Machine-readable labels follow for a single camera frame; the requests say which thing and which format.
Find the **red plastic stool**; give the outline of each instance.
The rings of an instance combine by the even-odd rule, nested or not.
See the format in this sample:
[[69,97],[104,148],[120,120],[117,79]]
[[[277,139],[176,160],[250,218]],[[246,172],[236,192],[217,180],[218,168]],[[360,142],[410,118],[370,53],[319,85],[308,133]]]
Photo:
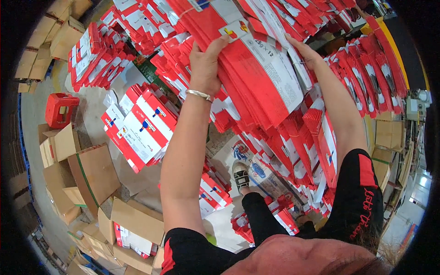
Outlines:
[[[50,127],[55,129],[66,127],[70,123],[70,117],[72,116],[74,107],[79,104],[80,99],[70,94],[50,94],[46,105],[46,122]],[[62,107],[65,107],[66,109],[60,114]]]

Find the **blue pallet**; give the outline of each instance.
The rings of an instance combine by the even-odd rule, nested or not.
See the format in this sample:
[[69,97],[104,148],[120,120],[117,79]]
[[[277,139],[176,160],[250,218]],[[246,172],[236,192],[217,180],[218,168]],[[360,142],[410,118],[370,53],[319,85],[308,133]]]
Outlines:
[[[29,160],[27,158],[27,153],[26,153],[26,147],[25,147],[25,140],[23,137],[23,127],[22,127],[22,94],[19,93],[18,94],[18,100],[17,100],[17,116],[18,116],[18,135],[20,137],[20,147],[22,149],[22,155],[23,155],[23,161],[25,163],[25,167],[26,167],[26,174],[27,174],[27,181],[28,181],[28,187],[29,187],[29,195],[30,195],[30,201],[32,203],[32,207],[33,207],[33,194],[32,194],[32,185],[30,183],[30,165],[29,165]],[[37,214],[37,220],[38,220],[38,225],[39,225],[39,229],[41,230],[43,228],[43,223],[41,222],[40,216],[38,216],[37,211],[35,211],[35,213]]]

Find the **left hand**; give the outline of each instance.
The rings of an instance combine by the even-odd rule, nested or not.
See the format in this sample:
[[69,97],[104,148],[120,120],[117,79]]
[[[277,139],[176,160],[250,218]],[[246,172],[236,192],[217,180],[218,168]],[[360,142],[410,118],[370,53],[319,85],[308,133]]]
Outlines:
[[211,96],[215,96],[218,93],[221,82],[217,77],[217,57],[228,44],[229,35],[226,34],[211,42],[206,52],[202,52],[194,41],[190,54],[191,90],[203,92]]

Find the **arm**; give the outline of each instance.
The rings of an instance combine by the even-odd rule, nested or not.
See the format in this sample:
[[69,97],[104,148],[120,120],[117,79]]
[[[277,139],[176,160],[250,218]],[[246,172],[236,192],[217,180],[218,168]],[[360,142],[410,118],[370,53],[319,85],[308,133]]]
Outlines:
[[[190,89],[215,95],[221,83],[217,78],[217,56],[228,45],[229,37],[213,41],[206,52],[196,43],[190,55]],[[176,130],[169,142],[161,170],[161,201],[165,231],[177,227],[205,235],[198,202],[200,180],[205,161],[211,103],[187,94]]]
[[364,149],[368,152],[362,118],[348,91],[334,75],[321,56],[308,45],[286,36],[304,57],[307,67],[315,72],[318,78],[324,103],[336,136],[337,174],[342,161],[353,149]]

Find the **bangle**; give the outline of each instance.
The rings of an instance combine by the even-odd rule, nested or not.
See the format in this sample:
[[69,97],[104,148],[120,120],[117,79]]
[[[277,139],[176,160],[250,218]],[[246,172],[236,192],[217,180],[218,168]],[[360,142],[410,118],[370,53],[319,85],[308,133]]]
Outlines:
[[209,102],[214,102],[214,98],[211,95],[196,91],[196,90],[186,90],[187,94],[193,94],[193,95],[198,95],[201,96],[202,98],[208,100]]

